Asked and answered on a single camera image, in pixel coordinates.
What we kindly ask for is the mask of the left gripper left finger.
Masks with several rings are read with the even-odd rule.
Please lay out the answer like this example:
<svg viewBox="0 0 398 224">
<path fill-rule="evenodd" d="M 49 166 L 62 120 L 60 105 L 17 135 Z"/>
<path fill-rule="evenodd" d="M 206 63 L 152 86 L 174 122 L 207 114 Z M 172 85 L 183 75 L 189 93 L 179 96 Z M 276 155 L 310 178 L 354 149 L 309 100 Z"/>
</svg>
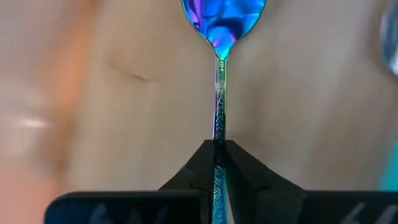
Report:
<svg viewBox="0 0 398 224">
<path fill-rule="evenodd" d="M 215 148 L 212 140 L 204 140 L 187 163 L 160 190 L 200 193 L 200 224 L 212 224 Z"/>
</svg>

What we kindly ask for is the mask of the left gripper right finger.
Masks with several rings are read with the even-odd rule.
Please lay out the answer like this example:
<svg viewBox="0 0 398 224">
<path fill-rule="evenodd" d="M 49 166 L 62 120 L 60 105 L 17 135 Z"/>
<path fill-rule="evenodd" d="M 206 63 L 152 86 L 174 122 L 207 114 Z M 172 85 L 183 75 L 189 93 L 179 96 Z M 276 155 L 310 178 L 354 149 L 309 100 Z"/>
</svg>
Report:
<svg viewBox="0 0 398 224">
<path fill-rule="evenodd" d="M 297 224 L 304 190 L 232 140 L 226 142 L 226 185 L 234 224 Z"/>
</svg>

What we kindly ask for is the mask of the silver spoons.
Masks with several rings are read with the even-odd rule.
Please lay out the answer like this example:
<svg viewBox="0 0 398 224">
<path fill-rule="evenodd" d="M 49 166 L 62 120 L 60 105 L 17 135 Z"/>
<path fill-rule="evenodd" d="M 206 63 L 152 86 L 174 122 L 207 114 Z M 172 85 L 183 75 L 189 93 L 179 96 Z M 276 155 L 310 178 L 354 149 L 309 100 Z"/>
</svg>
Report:
<svg viewBox="0 0 398 224">
<path fill-rule="evenodd" d="M 226 211 L 226 90 L 228 57 L 236 43 L 259 20 L 267 0 L 181 0 L 194 30 L 215 53 L 215 105 L 212 140 L 215 146 L 211 224 L 228 224 Z"/>
</svg>

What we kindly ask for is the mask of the orange translucent bin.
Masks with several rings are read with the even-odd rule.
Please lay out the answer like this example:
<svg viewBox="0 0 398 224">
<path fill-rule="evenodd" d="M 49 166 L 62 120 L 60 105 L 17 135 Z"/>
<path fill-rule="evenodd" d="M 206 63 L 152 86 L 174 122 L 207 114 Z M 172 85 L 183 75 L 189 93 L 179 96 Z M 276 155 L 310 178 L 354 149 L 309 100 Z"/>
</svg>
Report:
<svg viewBox="0 0 398 224">
<path fill-rule="evenodd" d="M 43 224 L 67 152 L 101 0 L 0 0 L 0 224 Z"/>
</svg>

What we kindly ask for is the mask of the teal handled spoon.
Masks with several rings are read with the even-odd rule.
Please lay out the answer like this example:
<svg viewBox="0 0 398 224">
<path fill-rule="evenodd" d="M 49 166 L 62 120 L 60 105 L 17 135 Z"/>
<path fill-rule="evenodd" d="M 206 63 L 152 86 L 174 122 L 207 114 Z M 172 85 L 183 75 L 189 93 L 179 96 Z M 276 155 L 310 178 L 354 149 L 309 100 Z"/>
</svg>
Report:
<svg viewBox="0 0 398 224">
<path fill-rule="evenodd" d="M 398 82 L 398 5 L 385 11 L 380 29 L 381 53 L 387 69 Z M 398 191 L 398 137 L 391 144 L 387 165 L 382 172 L 380 190 Z"/>
</svg>

